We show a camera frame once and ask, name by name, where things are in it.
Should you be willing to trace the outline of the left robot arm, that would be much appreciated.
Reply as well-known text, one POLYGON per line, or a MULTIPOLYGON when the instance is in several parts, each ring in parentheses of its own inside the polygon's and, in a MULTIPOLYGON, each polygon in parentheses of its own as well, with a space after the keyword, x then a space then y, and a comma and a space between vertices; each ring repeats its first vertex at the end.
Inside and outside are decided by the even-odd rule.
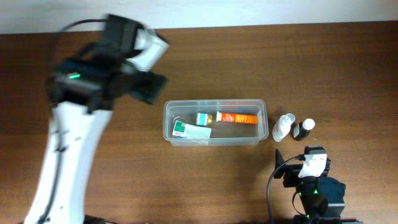
POLYGON ((49 45, 53 73, 45 82, 52 117, 39 184, 26 223, 103 223, 84 211, 91 165, 115 102, 129 95, 149 105, 167 78, 152 67, 168 42, 143 23, 107 15, 99 40, 55 63, 57 32, 49 45))

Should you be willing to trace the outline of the orange tablet tube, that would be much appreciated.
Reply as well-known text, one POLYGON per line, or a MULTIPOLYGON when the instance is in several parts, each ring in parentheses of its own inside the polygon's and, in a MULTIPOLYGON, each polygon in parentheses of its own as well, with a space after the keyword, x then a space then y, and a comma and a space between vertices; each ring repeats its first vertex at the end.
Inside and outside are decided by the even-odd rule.
POLYGON ((229 123, 257 124, 258 118, 256 115, 222 113, 218 111, 216 114, 216 121, 229 122, 229 123))

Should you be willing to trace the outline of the small blue-label gold-cap bottle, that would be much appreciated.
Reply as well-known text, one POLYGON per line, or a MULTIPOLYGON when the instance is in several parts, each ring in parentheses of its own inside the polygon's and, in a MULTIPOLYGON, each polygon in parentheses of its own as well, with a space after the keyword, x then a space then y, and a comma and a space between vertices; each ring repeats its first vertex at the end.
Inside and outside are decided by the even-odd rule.
POLYGON ((211 126, 213 122, 213 115, 207 113, 197 113, 196 125, 211 126))

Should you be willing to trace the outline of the white green medicine box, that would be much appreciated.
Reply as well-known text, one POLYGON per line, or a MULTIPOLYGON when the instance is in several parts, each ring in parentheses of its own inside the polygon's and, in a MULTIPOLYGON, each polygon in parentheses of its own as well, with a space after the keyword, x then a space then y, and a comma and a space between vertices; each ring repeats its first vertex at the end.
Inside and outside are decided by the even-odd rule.
POLYGON ((211 128, 194 126, 182 121, 176 121, 172 130, 172 136, 176 138, 208 139, 210 135, 211 128))

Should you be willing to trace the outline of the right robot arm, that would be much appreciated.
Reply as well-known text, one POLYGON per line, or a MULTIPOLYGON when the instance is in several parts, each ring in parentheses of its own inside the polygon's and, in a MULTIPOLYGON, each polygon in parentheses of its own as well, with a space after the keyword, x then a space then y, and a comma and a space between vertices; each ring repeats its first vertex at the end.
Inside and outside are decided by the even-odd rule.
POLYGON ((298 197, 304 212, 298 212, 293 223, 359 223, 356 219, 343 219, 346 185, 328 176, 331 160, 321 146, 307 146, 304 153, 285 160, 275 150, 275 169, 267 183, 266 197, 270 221, 272 215, 270 188, 274 179, 282 179, 285 188, 294 188, 292 201, 298 197))

